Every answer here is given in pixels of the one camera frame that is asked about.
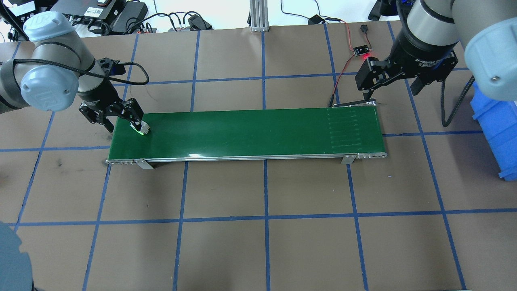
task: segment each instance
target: conveyor belt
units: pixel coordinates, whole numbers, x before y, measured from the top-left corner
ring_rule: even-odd
[[[385,157],[375,106],[148,113],[145,136],[118,120],[109,164]]]

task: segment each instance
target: light blue joint cover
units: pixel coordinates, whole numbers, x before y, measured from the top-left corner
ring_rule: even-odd
[[[72,105],[79,89],[79,79],[70,70],[53,65],[31,69],[20,83],[22,97],[40,110],[60,111]]]
[[[0,222],[0,291],[30,291],[31,259],[20,253],[22,241],[7,224]]]
[[[465,48],[465,62],[485,96],[517,100],[517,17],[475,35]]]
[[[23,24],[30,41],[40,41],[75,31],[66,17],[57,11],[36,14]]]

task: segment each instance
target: robotic arm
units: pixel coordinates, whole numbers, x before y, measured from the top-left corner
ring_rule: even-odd
[[[458,63],[453,51],[458,41],[482,93],[496,100],[517,100],[517,1],[381,2],[387,13],[396,5],[402,30],[385,60],[368,57],[359,69],[355,79],[365,100],[399,79],[416,77],[413,95],[433,81],[445,80]]]
[[[83,100],[79,111],[91,123],[112,132],[114,126],[107,117],[118,116],[142,135],[149,131],[138,102],[120,99],[110,82],[109,75],[115,68],[122,69],[123,74],[123,65],[134,63],[117,65],[109,59],[95,60],[68,20],[55,11],[31,17],[24,31],[36,48],[29,60],[2,62],[0,113],[27,106],[60,111],[70,107],[77,94]]]

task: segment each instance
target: red wire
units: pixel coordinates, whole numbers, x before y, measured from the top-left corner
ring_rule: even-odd
[[[366,41],[368,42],[370,49],[372,49],[372,44],[370,43],[370,40],[368,39],[368,34],[364,33],[364,36],[366,37]]]
[[[351,56],[348,61],[346,61],[345,66],[343,67],[343,70],[341,71],[341,74],[339,74],[338,80],[336,81],[336,85],[334,86],[334,91],[332,91],[332,96],[336,93],[336,89],[338,88],[339,80],[341,79],[341,76],[345,73],[346,68],[350,64],[350,61],[355,57],[355,55]]]
[[[352,40],[350,39],[350,27],[348,26],[348,23],[344,20],[341,20],[346,25],[346,31],[348,36],[348,48],[350,48],[351,51],[354,51],[352,48]]]

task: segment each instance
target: blue plastic bin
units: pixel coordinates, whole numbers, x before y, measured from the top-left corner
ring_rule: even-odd
[[[517,180],[517,105],[513,101],[492,100],[474,82],[474,98],[470,102],[473,118],[483,133],[501,168],[499,177]]]

